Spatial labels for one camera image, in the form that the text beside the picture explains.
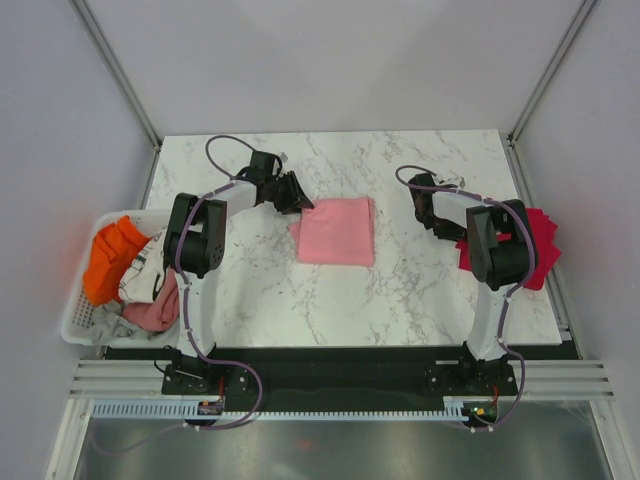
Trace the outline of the light pink t-shirt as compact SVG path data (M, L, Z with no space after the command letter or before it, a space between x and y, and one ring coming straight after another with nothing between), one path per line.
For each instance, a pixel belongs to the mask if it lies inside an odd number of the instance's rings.
M370 197L317 200L289 225L300 263L372 267L375 202Z

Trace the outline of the red t-shirt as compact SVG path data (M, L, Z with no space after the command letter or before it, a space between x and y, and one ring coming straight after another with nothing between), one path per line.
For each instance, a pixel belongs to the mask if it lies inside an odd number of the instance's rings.
M540 291L544 287L547 275L562 255L554 243L558 225L542 209L526 208L526 212L532 228L538 260L535 271L524 288ZM471 271L468 242L461 239L456 242L455 248L460 252L458 268Z

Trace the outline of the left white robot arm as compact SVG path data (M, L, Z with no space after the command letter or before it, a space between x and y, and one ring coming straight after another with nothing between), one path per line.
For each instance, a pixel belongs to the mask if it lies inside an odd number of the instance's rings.
M235 360L219 360L211 327L219 272L226 247L227 221L263 203L283 215L314 207L284 157L264 151L228 182L201 196L176 196L163 247L164 264L174 273L179 293L179 337L164 370L165 395L223 395L231 373L245 381L255 373Z

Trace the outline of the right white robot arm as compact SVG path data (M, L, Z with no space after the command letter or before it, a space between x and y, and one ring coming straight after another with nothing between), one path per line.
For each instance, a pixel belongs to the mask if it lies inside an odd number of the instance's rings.
M427 368L427 386L443 395L514 395L513 355L506 342L509 307L538 264L526 207L519 199L498 201L439 183L420 167L404 184L416 220L434 236L467 241L478 285L474 320L459 358Z

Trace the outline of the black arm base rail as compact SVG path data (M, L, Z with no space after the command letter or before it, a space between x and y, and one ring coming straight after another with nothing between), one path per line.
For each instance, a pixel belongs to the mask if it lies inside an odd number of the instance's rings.
M458 360L455 347L216 348L219 360L235 360L255 373L245 381L231 373L223 382L232 409L369 411L435 409L447 397L427 386L427 368Z

